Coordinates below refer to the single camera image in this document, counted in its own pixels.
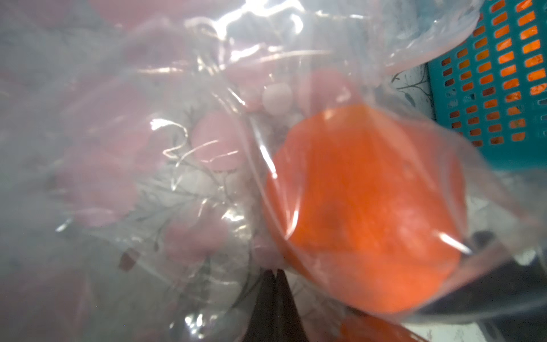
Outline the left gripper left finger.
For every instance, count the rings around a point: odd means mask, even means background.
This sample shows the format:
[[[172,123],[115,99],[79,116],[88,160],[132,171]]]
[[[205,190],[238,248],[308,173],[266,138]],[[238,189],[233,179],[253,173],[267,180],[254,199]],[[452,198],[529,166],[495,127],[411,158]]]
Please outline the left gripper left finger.
[[[265,271],[243,342],[274,342],[277,335],[276,276]]]

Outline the orange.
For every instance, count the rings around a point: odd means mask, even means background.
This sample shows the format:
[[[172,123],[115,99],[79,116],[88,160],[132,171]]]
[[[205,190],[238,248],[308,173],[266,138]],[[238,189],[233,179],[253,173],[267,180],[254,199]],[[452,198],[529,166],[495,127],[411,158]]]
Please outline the orange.
[[[369,315],[350,315],[341,327],[339,342],[426,342],[403,326]]]
[[[306,118],[273,155],[267,226],[288,263],[335,299],[396,314],[458,268],[465,183],[434,123],[350,105]]]

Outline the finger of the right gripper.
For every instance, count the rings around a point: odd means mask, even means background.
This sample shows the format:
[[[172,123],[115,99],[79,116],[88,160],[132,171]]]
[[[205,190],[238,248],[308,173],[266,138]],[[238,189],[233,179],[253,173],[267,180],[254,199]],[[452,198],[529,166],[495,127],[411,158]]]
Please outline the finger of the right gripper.
[[[420,323],[478,323],[490,341],[546,340],[546,242],[526,265],[513,257],[418,312]]]

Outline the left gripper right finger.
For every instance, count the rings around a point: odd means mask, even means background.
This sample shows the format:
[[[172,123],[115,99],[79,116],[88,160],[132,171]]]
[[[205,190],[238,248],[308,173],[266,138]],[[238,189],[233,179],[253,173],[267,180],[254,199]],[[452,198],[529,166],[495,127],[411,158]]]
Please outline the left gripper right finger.
[[[284,270],[277,271],[275,286],[275,341],[309,342]]]

